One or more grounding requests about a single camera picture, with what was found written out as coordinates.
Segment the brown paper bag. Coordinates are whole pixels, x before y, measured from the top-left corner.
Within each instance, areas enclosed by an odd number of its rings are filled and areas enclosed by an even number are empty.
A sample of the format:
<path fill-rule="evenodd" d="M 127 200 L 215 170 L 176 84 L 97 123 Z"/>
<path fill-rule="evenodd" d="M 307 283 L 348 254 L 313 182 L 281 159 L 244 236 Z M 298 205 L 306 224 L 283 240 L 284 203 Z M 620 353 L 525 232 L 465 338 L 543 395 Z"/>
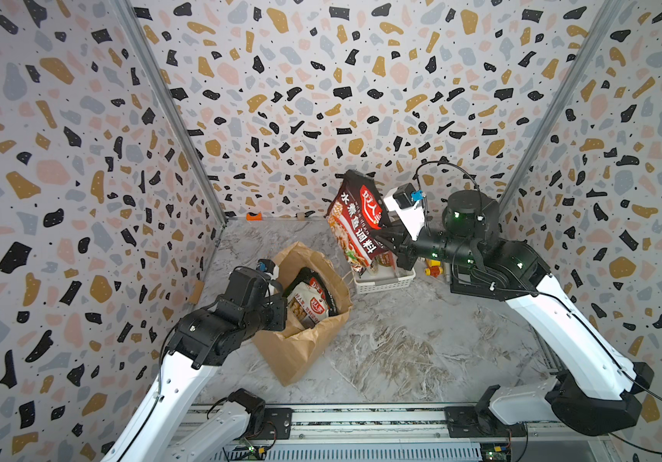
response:
<path fill-rule="evenodd" d="M 276 378 L 282 385 L 289 386 L 308 372 L 337 337 L 349 320 L 352 302 L 348 285 L 321 252 L 296 242 L 283 249 L 273 261 L 279 267 L 278 281 L 285 288 L 290 286 L 302 269 L 316 271 L 339 310 L 338 315 L 312 328 L 303 327 L 294 314 L 289 313 L 284 330 L 261 331 L 253 337 L 253 344 Z"/>

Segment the dark green condiment packet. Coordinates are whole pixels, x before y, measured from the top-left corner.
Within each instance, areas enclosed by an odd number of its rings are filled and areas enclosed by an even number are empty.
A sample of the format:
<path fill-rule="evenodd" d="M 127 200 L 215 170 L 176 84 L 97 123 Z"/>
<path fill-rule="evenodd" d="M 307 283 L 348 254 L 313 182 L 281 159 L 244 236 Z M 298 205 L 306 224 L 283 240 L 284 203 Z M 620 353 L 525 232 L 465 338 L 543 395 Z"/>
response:
<path fill-rule="evenodd" d="M 289 323 L 298 329 L 330 328 L 348 321 L 348 312 L 342 310 L 331 286 L 314 269 L 301 268 L 283 296 L 287 302 Z"/>

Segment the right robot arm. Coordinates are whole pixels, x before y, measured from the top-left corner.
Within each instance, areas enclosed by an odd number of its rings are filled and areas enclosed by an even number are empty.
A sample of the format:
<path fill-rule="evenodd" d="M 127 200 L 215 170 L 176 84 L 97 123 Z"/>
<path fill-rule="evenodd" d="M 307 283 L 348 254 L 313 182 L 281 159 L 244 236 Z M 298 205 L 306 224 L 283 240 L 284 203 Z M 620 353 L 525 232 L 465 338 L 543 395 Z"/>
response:
<path fill-rule="evenodd" d="M 652 368 L 627 359 L 592 327 L 534 248 L 500 238 L 496 200 L 479 190 L 454 192 L 437 230 L 427 226 L 425 195 L 412 184 L 360 198 L 371 238 L 400 267 L 421 258 L 449 265 L 452 293 L 506 303 L 561 360 L 563 371 L 542 382 L 489 387 L 475 408 L 480 425 L 562 423 L 587 436 L 635 427 L 637 396 L 650 388 Z"/>

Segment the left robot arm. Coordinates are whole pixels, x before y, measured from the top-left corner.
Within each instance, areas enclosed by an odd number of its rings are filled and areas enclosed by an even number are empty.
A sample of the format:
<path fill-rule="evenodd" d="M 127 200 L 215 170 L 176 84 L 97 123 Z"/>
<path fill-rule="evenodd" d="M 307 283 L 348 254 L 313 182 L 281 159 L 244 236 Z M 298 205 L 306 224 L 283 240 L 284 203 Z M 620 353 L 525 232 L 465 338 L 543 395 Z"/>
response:
<path fill-rule="evenodd" d="M 282 331 L 287 300 L 279 267 L 262 259 L 233 269 L 223 294 L 183 317 L 160 353 L 159 373 L 107 461 L 206 461 L 231 442 L 261 431 L 266 403 L 240 389 L 205 422 L 173 439 L 192 404 L 228 356 L 256 333 Z"/>

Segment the dark red condiment packet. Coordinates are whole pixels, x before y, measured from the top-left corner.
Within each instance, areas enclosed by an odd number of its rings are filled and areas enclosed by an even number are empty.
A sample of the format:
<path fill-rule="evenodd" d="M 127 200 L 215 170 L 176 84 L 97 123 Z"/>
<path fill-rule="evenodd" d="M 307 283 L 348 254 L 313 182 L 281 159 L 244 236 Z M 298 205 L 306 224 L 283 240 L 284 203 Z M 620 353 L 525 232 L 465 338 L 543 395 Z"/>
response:
<path fill-rule="evenodd" d="M 373 179 L 350 169 L 326 211 L 326 220 L 352 271 L 363 273 L 387 251 L 373 233 L 391 224 Z"/>

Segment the white red condiment packet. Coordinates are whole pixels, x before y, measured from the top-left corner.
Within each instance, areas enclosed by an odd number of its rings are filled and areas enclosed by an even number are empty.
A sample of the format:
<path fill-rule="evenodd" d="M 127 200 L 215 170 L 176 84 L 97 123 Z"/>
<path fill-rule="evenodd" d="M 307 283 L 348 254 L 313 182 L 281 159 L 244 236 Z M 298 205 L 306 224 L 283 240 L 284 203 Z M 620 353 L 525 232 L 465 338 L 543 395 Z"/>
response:
<path fill-rule="evenodd" d="M 313 328 L 330 317 L 330 304 L 319 279 L 311 276 L 289 292 L 290 310 L 304 328 Z"/>

